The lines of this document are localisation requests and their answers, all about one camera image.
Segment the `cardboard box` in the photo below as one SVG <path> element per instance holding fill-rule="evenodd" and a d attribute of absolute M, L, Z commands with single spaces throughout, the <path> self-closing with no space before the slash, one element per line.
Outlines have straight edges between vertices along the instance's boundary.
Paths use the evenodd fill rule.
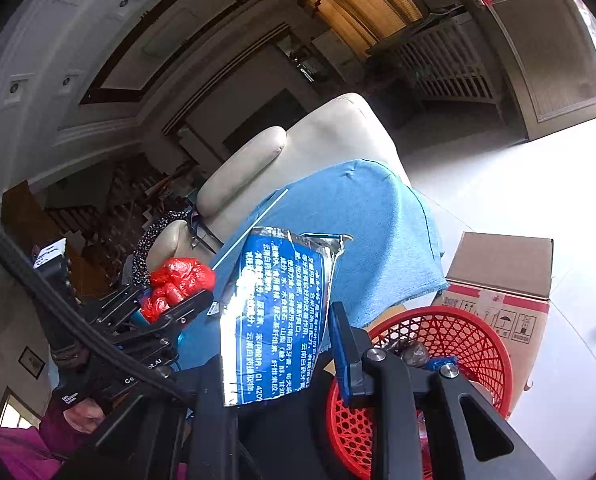
<path fill-rule="evenodd" d="M 466 310 L 500 336 L 513 367 L 511 410 L 535 362 L 548 315 L 553 240 L 465 233 L 433 304 Z"/>

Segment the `beige leather armchair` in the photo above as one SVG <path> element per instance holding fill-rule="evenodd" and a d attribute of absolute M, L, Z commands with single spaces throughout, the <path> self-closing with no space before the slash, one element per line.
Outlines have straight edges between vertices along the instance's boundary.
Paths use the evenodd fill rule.
<path fill-rule="evenodd" d="M 382 162 L 411 185 L 384 126 L 364 98 L 351 93 L 322 105 L 286 133 L 276 126 L 255 136 L 204 184 L 197 208 L 207 227 L 225 241 L 276 189 L 356 158 Z M 215 244 L 209 235 L 203 239 Z M 153 244 L 148 269 L 172 256 L 209 263 L 213 254 L 191 239 L 185 221 L 175 221 Z"/>

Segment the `person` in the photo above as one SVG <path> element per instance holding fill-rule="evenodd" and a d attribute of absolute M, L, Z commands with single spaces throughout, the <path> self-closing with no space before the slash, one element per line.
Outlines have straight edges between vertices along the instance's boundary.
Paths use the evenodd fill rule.
<path fill-rule="evenodd" d="M 61 412 L 52 398 L 38 428 L 0 427 L 0 461 L 14 480 L 50 480 L 62 463 L 105 419 L 105 413 L 93 399 L 84 399 Z M 187 475 L 187 465 L 180 463 L 177 480 Z"/>

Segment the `red plastic bag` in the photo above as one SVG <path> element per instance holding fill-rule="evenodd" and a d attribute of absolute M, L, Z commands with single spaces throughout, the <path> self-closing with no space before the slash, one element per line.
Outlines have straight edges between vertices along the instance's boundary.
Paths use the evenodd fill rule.
<path fill-rule="evenodd" d="M 201 290 L 213 291 L 215 274 L 195 258 L 169 258 L 151 273 L 151 284 L 155 288 L 150 297 L 140 301 L 140 313 L 153 323 L 160 314 L 185 298 Z"/>

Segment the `blue towel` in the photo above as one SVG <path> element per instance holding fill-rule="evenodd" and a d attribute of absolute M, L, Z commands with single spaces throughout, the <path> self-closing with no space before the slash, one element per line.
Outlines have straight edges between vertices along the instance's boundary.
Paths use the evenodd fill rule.
<path fill-rule="evenodd" d="M 342 301 L 352 326 L 365 327 L 393 304 L 444 290 L 443 254 L 435 222 L 423 197 L 389 168 L 352 160 L 326 168 L 276 191 L 263 200 L 225 242 L 217 262 L 255 219 L 289 191 L 259 222 L 297 234 L 350 234 L 335 270 L 331 301 Z M 219 299 L 240 247 L 216 269 Z M 219 323 L 203 312 L 184 332 L 179 364 L 204 364 L 220 351 Z M 323 349 L 328 348 L 328 335 Z"/>

